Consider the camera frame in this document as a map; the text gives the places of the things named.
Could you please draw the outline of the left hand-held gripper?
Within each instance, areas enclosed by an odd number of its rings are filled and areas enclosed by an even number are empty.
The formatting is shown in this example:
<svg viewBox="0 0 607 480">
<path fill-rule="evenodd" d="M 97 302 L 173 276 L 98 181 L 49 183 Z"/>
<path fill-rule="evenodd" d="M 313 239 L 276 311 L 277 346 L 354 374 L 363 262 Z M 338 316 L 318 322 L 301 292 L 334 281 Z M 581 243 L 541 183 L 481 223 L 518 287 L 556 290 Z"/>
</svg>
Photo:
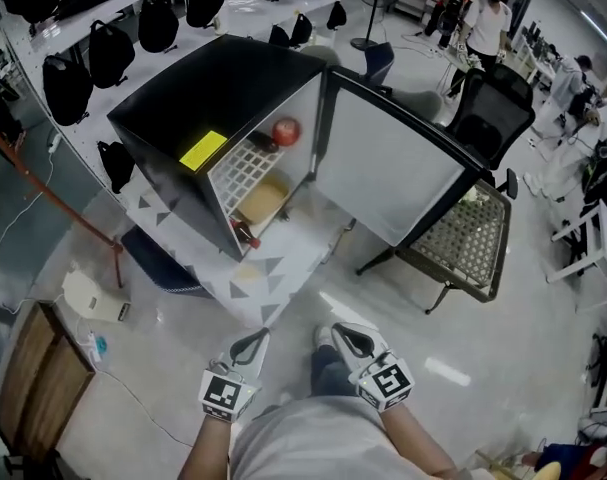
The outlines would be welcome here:
<svg viewBox="0 0 607 480">
<path fill-rule="evenodd" d="M 269 341 L 269 329 L 263 327 L 230 346 L 235 370 L 216 361 L 204 370 L 198 400 L 206 416 L 236 422 L 244 414 L 261 389 L 258 378 Z"/>
</svg>

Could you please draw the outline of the brown box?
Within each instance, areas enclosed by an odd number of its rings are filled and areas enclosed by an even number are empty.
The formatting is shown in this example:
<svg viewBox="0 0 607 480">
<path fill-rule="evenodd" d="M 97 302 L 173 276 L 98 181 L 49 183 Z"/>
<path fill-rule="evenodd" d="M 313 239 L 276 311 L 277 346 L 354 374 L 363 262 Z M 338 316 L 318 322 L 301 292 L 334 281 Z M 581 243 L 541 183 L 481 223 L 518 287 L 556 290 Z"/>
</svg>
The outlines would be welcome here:
<svg viewBox="0 0 607 480">
<path fill-rule="evenodd" d="M 277 211 L 289 194 L 289 184 L 266 176 L 239 203 L 236 212 L 249 224 L 261 224 Z"/>
</svg>

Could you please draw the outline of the black mini fridge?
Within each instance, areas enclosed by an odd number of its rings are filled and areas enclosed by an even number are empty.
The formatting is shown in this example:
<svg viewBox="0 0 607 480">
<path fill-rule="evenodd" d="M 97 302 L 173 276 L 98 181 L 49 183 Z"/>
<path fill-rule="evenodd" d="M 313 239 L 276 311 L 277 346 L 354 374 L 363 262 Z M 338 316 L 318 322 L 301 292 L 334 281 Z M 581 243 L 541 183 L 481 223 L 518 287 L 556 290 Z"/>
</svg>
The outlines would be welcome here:
<svg viewBox="0 0 607 480">
<path fill-rule="evenodd" d="M 445 131 L 362 75 L 231 35 L 161 71 L 108 119 L 171 212 L 238 261 L 250 248 L 230 223 L 241 216 L 225 215 L 208 173 L 250 132 L 271 136 L 285 117 L 300 123 L 301 135 L 279 146 L 285 153 L 270 171 L 291 188 L 310 182 L 392 246 L 417 240 L 484 171 Z M 179 159 L 210 130 L 228 142 L 193 172 Z"/>
</svg>

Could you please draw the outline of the person's left forearm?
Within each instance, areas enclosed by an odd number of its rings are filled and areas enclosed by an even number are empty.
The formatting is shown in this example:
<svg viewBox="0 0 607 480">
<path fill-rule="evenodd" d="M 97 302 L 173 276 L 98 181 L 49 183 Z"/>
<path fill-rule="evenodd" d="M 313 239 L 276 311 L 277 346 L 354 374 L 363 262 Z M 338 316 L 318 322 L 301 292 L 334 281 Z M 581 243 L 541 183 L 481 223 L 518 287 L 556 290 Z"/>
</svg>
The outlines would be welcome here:
<svg viewBox="0 0 607 480">
<path fill-rule="evenodd" d="M 227 480 L 232 425 L 206 415 L 177 480 Z"/>
</svg>

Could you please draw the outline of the person's right forearm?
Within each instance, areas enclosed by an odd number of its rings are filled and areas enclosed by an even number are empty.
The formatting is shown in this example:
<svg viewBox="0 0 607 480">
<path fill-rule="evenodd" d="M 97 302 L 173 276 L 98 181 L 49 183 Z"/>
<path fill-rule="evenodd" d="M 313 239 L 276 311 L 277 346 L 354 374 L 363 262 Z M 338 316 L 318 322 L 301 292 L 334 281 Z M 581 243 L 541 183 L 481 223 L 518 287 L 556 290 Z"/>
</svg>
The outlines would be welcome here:
<svg viewBox="0 0 607 480">
<path fill-rule="evenodd" d="M 380 414 L 389 440 L 397 452 L 425 474 L 453 480 L 458 469 L 445 450 L 431 437 L 404 404 Z"/>
</svg>

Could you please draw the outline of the person's leg in jeans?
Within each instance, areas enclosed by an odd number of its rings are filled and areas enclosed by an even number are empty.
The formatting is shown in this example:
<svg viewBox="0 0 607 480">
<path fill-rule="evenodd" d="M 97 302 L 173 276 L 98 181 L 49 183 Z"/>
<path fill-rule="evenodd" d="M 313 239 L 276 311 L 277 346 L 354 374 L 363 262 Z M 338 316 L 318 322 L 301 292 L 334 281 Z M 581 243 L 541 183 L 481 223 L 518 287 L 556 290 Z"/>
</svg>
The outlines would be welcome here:
<svg viewBox="0 0 607 480">
<path fill-rule="evenodd" d="M 334 347 L 319 346 L 311 356 L 311 396 L 356 397 L 349 375 L 347 365 Z"/>
</svg>

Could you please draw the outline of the white table with grey triangles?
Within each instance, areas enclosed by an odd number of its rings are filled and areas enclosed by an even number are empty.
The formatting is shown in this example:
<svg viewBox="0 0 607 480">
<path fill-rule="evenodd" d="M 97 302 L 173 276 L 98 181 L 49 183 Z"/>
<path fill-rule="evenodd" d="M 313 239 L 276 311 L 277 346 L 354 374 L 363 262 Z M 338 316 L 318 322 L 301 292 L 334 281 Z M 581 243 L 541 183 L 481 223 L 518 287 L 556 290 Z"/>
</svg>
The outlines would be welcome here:
<svg viewBox="0 0 607 480">
<path fill-rule="evenodd" d="M 289 219 L 272 221 L 261 246 L 237 262 L 171 213 L 149 185 L 130 182 L 123 202 L 128 217 L 247 327 L 268 327 L 277 320 L 351 221 L 305 187 L 287 205 Z"/>
</svg>

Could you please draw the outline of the cola bottle with red cap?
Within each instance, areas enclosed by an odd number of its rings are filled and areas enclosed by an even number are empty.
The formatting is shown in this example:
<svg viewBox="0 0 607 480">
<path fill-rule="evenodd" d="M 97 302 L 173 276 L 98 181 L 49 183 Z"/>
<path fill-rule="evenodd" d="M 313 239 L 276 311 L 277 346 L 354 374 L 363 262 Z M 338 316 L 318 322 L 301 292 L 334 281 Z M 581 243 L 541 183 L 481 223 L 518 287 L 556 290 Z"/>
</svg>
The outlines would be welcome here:
<svg viewBox="0 0 607 480">
<path fill-rule="evenodd" d="M 237 240 L 242 243 L 249 245 L 251 248 L 257 249 L 261 245 L 261 241 L 254 236 L 250 230 L 249 225 L 242 220 L 230 220 L 232 229 L 235 233 Z"/>
</svg>

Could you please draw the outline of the white rounded appliance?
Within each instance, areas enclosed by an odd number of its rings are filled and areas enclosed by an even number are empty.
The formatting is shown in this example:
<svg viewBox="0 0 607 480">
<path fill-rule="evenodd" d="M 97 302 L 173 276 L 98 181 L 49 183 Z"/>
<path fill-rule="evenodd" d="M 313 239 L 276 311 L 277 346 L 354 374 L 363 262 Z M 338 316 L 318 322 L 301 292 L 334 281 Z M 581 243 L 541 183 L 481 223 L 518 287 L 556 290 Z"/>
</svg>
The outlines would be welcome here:
<svg viewBox="0 0 607 480">
<path fill-rule="evenodd" d="M 86 319 L 120 322 L 131 307 L 127 297 L 104 289 L 81 270 L 65 275 L 62 290 L 65 302 Z"/>
</svg>

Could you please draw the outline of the wooden cabinet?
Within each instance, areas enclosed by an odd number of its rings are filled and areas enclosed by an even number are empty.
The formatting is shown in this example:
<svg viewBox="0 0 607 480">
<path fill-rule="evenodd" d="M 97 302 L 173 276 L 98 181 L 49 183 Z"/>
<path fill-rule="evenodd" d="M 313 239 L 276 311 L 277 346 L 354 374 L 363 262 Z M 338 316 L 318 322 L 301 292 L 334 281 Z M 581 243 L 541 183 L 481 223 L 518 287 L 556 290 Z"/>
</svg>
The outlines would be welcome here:
<svg viewBox="0 0 607 480">
<path fill-rule="evenodd" d="M 94 376 L 57 305 L 34 302 L 0 387 L 0 433 L 9 450 L 45 462 Z"/>
</svg>

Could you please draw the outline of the dark bottle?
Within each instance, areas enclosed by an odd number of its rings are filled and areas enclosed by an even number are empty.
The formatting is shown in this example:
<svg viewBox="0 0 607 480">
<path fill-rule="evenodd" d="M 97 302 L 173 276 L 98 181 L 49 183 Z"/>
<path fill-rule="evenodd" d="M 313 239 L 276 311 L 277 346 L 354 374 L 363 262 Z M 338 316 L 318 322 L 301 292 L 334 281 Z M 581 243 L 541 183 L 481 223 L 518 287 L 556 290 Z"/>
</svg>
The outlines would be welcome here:
<svg viewBox="0 0 607 480">
<path fill-rule="evenodd" d="M 279 145 L 277 142 L 266 133 L 263 133 L 259 130 L 253 130 L 250 132 L 246 139 L 253 144 L 259 150 L 269 153 L 275 154 L 279 152 Z"/>
</svg>

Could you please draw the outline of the black mesh office chair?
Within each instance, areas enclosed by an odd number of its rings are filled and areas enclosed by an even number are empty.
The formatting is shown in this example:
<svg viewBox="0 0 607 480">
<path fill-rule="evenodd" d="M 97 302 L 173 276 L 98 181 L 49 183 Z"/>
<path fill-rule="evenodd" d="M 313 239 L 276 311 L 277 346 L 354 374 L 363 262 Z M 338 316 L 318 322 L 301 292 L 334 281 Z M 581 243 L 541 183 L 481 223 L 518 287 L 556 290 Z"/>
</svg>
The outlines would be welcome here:
<svg viewBox="0 0 607 480">
<path fill-rule="evenodd" d="M 445 131 L 484 166 L 489 185 L 496 185 L 494 172 L 534 122 L 532 102 L 532 87 L 503 64 L 467 71 L 461 101 Z"/>
</svg>

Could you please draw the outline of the blue chair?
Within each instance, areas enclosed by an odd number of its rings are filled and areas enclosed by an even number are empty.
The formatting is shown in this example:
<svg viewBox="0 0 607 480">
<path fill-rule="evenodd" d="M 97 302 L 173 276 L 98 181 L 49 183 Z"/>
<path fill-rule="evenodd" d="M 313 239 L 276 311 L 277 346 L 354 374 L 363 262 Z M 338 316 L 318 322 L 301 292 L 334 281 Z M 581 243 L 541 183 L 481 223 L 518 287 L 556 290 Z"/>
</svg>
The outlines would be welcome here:
<svg viewBox="0 0 607 480">
<path fill-rule="evenodd" d="M 392 45 L 389 42 L 375 44 L 368 47 L 364 55 L 365 79 L 375 86 L 382 86 L 395 60 Z"/>
</svg>

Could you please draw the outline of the grey round stool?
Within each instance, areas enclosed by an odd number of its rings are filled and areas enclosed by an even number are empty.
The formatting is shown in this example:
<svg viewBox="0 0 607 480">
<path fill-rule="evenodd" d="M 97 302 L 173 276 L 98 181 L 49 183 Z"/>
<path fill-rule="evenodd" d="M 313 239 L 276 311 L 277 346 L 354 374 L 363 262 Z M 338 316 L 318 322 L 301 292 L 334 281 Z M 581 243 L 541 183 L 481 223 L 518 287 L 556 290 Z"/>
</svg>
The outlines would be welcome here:
<svg viewBox="0 0 607 480">
<path fill-rule="evenodd" d="M 310 45 L 302 48 L 300 52 L 304 55 L 324 61 L 328 66 L 341 66 L 342 62 L 336 51 L 324 45 Z"/>
</svg>

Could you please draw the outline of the orange table frame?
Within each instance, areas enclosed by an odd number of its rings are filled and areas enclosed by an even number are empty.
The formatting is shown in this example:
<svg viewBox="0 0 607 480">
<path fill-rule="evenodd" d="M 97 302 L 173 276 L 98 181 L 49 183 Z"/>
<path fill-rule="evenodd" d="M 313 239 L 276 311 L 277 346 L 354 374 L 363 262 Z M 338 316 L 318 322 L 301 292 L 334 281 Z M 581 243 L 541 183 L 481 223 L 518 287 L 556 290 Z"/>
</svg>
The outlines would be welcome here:
<svg viewBox="0 0 607 480">
<path fill-rule="evenodd" d="M 44 195 L 52 204 L 63 211 L 70 219 L 79 224 L 101 242 L 103 242 L 111 251 L 114 260 L 114 268 L 116 275 L 116 282 L 118 288 L 123 288 L 124 283 L 121 275 L 120 258 L 119 256 L 123 253 L 122 245 L 115 239 L 109 238 L 107 235 L 102 233 L 99 229 L 93 226 L 88 220 L 86 220 L 80 213 L 75 211 L 66 202 L 64 202 L 57 194 L 55 194 L 49 186 L 38 178 L 27 165 L 19 158 L 17 153 L 11 149 L 0 136 L 0 149 L 9 158 L 10 163 L 14 168 L 25 177 L 30 184 L 32 184 L 38 194 Z"/>
</svg>

